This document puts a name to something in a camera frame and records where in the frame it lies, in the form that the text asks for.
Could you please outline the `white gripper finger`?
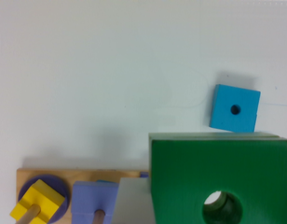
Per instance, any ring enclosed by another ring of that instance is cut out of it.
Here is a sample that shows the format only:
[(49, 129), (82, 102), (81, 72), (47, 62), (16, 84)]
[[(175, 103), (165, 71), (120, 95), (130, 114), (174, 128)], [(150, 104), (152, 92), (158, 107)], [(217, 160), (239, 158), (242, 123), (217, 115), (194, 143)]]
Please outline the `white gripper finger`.
[(147, 177), (120, 180), (111, 224), (156, 224)]

